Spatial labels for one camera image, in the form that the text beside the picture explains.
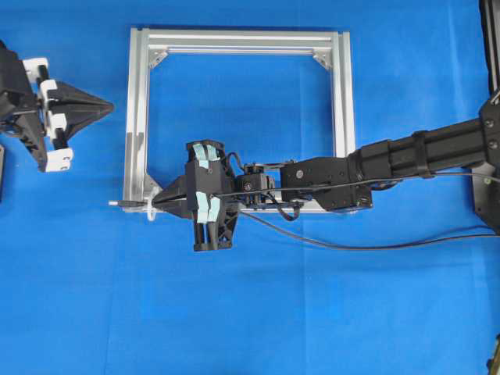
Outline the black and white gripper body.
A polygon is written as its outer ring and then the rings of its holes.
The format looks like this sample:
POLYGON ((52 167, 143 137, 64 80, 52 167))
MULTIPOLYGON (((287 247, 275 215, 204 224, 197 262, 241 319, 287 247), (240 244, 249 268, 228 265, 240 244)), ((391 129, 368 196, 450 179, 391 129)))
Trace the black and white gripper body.
POLYGON ((1 44, 1 132, 17 138, 43 173, 67 171, 73 159, 66 116, 49 109, 48 92, 57 88, 46 58, 20 59, 1 44))

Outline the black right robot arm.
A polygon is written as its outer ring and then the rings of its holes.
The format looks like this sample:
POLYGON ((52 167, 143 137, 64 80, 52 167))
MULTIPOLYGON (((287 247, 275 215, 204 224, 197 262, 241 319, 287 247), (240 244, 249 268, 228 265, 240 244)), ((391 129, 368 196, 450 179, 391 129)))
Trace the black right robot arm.
MULTIPOLYGON (((69 139, 113 110, 111 103, 48 75, 45 59, 22 60, 1 49, 1 131, 17 138, 43 173, 70 168, 69 139)), ((327 212, 368 209, 372 193, 406 179, 473 174, 476 165, 499 165, 499 96, 476 119, 395 141, 366 145, 349 155, 301 162, 242 165, 217 141, 187 145, 184 173, 149 198, 119 200, 190 220, 197 252, 229 248, 240 215, 275 209, 289 221, 307 202, 327 212)))

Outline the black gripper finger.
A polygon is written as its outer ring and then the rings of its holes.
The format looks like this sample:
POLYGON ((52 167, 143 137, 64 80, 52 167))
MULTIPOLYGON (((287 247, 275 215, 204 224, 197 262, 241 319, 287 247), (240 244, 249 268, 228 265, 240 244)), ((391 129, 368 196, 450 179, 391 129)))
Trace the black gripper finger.
POLYGON ((165 189, 161 190, 153 199, 152 203, 167 203, 179 199, 186 198, 187 196, 187 182, 186 176, 181 175, 165 189))
POLYGON ((171 215, 188 218, 189 210, 186 199, 178 199, 172 201, 152 202, 152 207, 161 212, 169 213, 171 215))

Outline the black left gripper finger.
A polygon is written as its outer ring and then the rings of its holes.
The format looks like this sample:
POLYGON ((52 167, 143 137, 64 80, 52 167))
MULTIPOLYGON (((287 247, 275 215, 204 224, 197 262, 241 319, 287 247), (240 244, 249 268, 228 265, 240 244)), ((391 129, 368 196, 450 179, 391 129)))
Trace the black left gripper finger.
POLYGON ((48 100, 56 105, 76 105, 90 110, 114 110, 114 105, 94 95, 90 95, 62 81, 55 81, 54 88, 47 88, 48 100))

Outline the black gripper body teal tape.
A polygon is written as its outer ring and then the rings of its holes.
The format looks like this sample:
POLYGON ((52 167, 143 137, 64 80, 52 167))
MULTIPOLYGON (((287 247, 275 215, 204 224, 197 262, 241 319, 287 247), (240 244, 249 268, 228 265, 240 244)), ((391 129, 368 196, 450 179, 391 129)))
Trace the black gripper body teal tape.
POLYGON ((187 144, 185 164, 187 208, 192 214, 195 251, 231 248, 238 220, 238 205, 227 194, 235 188, 235 175, 224 145, 217 141, 187 144))

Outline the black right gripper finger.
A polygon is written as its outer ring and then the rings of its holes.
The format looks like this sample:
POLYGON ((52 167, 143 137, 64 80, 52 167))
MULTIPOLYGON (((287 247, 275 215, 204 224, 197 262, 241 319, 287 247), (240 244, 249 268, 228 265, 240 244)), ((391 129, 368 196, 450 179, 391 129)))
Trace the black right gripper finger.
POLYGON ((113 110, 113 107, 59 107, 58 114, 63 115, 66 125, 58 130, 58 144, 66 145, 77 132, 109 115, 113 110))

